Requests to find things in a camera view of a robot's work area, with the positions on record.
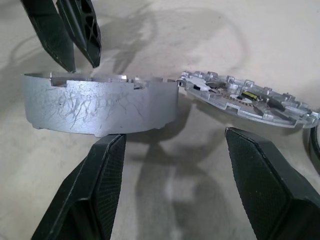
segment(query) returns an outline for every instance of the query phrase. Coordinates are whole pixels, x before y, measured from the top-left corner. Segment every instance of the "gray surface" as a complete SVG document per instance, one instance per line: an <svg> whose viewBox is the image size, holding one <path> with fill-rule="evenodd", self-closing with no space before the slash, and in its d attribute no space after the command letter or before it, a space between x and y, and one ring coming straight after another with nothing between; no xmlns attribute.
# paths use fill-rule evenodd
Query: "gray surface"
<svg viewBox="0 0 320 240"><path fill-rule="evenodd" d="M95 0L102 74L215 70L319 107L318 0ZM41 48L19 0L0 0L0 235L29 240L93 135L37 130L21 74L63 71ZM92 67L76 50L76 66ZM129 134L111 240L254 240L232 173L226 127L267 138L320 190L302 131L248 121L185 97L176 121Z"/></svg>
<svg viewBox="0 0 320 240"><path fill-rule="evenodd" d="M178 81L187 93L244 119L285 128L314 128L319 123L320 113L306 103L288 93L280 94L270 87L258 86L251 80L220 76L215 72L184 71ZM253 93L258 99L237 99L243 92Z"/></svg>
<svg viewBox="0 0 320 240"><path fill-rule="evenodd" d="M103 137L160 129L176 118L177 82L55 74L23 76L25 114L34 128Z"/></svg>

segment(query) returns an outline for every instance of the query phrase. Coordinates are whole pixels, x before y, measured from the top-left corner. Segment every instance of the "silver metal plate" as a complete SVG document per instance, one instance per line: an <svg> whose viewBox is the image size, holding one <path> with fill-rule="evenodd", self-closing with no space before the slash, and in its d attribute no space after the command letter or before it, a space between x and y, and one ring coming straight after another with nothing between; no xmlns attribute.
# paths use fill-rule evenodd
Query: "silver metal plate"
<svg viewBox="0 0 320 240"><path fill-rule="evenodd" d="M320 113L307 104L254 81L199 71L185 71L177 81L187 93L244 119L285 128L313 128L319 123Z"/></svg>
<svg viewBox="0 0 320 240"><path fill-rule="evenodd" d="M23 76L27 120L37 129L127 134L160 129L176 118L178 83L124 75L77 73Z"/></svg>

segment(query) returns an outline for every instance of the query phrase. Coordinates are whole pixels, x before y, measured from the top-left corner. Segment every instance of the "black plastic jaw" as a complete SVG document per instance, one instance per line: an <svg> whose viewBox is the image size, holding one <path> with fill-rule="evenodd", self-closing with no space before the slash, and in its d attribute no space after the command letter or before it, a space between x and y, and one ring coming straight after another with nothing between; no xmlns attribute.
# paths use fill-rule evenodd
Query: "black plastic jaw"
<svg viewBox="0 0 320 240"><path fill-rule="evenodd" d="M91 0L21 0L44 50L75 72L74 45L94 68L100 64L101 35Z"/></svg>
<svg viewBox="0 0 320 240"><path fill-rule="evenodd" d="M320 196L269 140L227 128L233 175L258 240L320 239Z"/></svg>
<svg viewBox="0 0 320 240"><path fill-rule="evenodd" d="M32 240L109 240L121 190L126 135L97 141L65 178Z"/></svg>

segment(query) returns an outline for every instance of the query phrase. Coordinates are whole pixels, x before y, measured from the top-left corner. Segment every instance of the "scratched metal surface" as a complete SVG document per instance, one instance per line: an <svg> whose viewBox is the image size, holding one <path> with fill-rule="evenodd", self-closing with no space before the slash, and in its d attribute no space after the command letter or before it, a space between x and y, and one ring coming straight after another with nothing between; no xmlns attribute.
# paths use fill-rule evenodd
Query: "scratched metal surface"
<svg viewBox="0 0 320 240"><path fill-rule="evenodd" d="M52 86L49 78L23 76L25 114L37 129L93 134L126 134L160 129L176 117L178 84L68 80Z"/></svg>

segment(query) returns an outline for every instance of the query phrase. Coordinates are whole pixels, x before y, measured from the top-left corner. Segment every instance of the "concrete floor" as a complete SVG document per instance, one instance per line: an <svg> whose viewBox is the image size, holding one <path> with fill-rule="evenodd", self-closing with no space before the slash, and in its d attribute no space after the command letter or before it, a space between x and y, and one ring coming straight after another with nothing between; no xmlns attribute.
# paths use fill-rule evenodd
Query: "concrete floor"
<svg viewBox="0 0 320 240"><path fill-rule="evenodd" d="M96 72L177 78L214 71L319 107L318 0L96 0ZM0 0L0 239L30 239L59 185L97 141L36 130L20 75L62 71L42 50L18 0ZM92 71L77 51L79 71ZM303 131L238 119L179 95L164 129L128 136L113 240L254 240L233 178L226 126L274 142L320 192Z"/></svg>

